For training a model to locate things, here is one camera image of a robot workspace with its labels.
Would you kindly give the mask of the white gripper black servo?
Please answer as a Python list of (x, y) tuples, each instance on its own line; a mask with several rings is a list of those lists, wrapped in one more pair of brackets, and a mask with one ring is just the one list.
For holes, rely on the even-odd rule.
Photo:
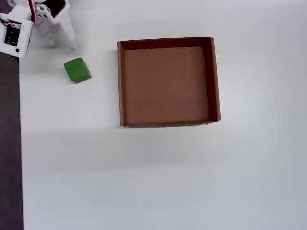
[(49, 44), (54, 44), (54, 37), (48, 24), (43, 19), (48, 20), (51, 24), (59, 24), (67, 38), (70, 49), (76, 49), (76, 34), (67, 14), (70, 7), (68, 0), (29, 0), (28, 4), (32, 19), (35, 18), (36, 21), (35, 29)]

